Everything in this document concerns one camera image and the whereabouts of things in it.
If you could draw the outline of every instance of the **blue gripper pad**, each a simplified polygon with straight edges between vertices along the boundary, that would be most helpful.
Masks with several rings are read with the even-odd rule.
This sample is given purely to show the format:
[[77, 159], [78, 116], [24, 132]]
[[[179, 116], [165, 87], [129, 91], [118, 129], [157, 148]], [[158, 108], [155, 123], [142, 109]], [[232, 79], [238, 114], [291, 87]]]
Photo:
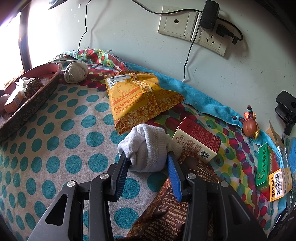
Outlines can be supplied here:
[[176, 167], [174, 165], [174, 162], [170, 154], [167, 155], [167, 166], [168, 166], [168, 175], [170, 178], [174, 196], [177, 198], [178, 202], [180, 202], [182, 199], [181, 181], [179, 179]]

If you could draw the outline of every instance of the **colorful blanket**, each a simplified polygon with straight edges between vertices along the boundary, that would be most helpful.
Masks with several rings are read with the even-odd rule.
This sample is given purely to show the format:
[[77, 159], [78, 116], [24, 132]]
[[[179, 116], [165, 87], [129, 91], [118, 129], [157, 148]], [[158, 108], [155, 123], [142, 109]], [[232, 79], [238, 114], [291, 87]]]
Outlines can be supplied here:
[[[89, 74], [79, 84], [67, 84], [63, 71], [76, 60], [87, 63]], [[20, 130], [0, 143], [0, 213], [19, 241], [28, 238], [68, 181], [90, 181], [118, 162], [117, 144], [126, 136], [119, 136], [114, 129], [104, 84], [105, 75], [128, 70], [125, 63], [99, 49], [68, 51], [52, 61], [63, 65], [57, 90]], [[235, 188], [268, 234], [278, 208], [255, 189], [258, 146], [243, 136], [239, 127], [184, 103], [147, 123], [163, 127], [172, 136], [185, 117], [222, 140], [219, 154], [210, 164]], [[128, 173], [122, 197], [110, 203], [115, 237], [127, 234], [166, 178], [165, 171]], [[84, 209], [83, 240], [87, 241], [87, 202]]]

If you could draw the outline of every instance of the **round brown tray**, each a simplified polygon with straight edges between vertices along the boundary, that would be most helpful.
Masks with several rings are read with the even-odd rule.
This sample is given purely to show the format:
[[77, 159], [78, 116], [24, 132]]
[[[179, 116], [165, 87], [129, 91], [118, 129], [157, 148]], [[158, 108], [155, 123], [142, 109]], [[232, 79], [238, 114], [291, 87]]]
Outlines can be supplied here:
[[16, 87], [16, 81], [23, 77], [27, 78], [39, 78], [43, 83], [43, 86], [38, 90], [31, 98], [22, 101], [22, 105], [16, 112], [0, 125], [0, 142], [6, 140], [12, 134], [14, 134], [19, 128], [21, 128], [27, 120], [34, 115], [34, 113], [46, 102], [51, 94], [56, 89], [59, 83], [59, 73], [62, 69], [60, 63], [48, 63], [35, 67], [23, 75], [15, 79], [5, 90], [5, 94], [11, 94]]

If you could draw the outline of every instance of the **electrical outlet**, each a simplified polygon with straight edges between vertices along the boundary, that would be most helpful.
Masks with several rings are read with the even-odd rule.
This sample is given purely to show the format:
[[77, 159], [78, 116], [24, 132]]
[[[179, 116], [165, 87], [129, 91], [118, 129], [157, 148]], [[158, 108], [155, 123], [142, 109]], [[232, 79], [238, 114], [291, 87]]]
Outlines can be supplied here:
[[[191, 41], [193, 41], [193, 39], [194, 39], [198, 24], [199, 24], [199, 20], [197, 21], [197, 25], [193, 31]], [[233, 29], [234, 29], [233, 26], [231, 26], [230, 24], [228, 24], [220, 19], [217, 19], [215, 27], [212, 31], [205, 31], [202, 28], [199, 28], [195, 43], [197, 43], [205, 48], [208, 48], [210, 50], [213, 50], [216, 53], [224, 56], [225, 51], [229, 45], [231, 38], [227, 35], [222, 37], [216, 33], [217, 26], [219, 24], [222, 24], [223, 26], [227, 27], [227, 29], [229, 31], [233, 32]]]
[[[180, 9], [177, 7], [163, 6], [162, 12], [172, 12]], [[178, 12], [161, 15], [158, 33], [191, 41], [194, 23], [198, 15], [197, 12]]]

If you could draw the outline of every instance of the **blue fabric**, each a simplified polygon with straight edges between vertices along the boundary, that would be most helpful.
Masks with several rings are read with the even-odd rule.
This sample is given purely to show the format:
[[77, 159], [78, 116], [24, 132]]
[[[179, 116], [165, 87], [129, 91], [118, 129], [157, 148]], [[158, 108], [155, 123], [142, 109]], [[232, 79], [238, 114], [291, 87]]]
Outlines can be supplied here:
[[[241, 116], [239, 113], [235, 112], [233, 109], [226, 105], [222, 105], [217, 100], [209, 97], [208, 95], [204, 94], [203, 92], [194, 89], [193, 87], [176, 80], [172, 77], [168, 77], [164, 74], [160, 74], [158, 72], [149, 70], [147, 68], [141, 67], [136, 64], [127, 63], [131, 70], [134, 71], [142, 71], [142, 72], [150, 72], [157, 76], [159, 79], [160, 87], [166, 90], [176, 91], [182, 94], [186, 99], [184, 103], [192, 105], [198, 111], [215, 116], [229, 124], [237, 125], [242, 128], [242, 123], [239, 120], [233, 120], [233, 116]], [[276, 148], [273, 141], [270, 137], [262, 130], [260, 130], [260, 135], [257, 137], [256, 140], [253, 141], [255, 144], [262, 146], [264, 143], [268, 143], [268, 145], [272, 148], [272, 150], [277, 154], [279, 157], [279, 166], [280, 168], [284, 168], [283, 159], [280, 155], [280, 152]], [[286, 208], [287, 203], [287, 195], [280, 199], [279, 201], [279, 213], [281, 213]]]

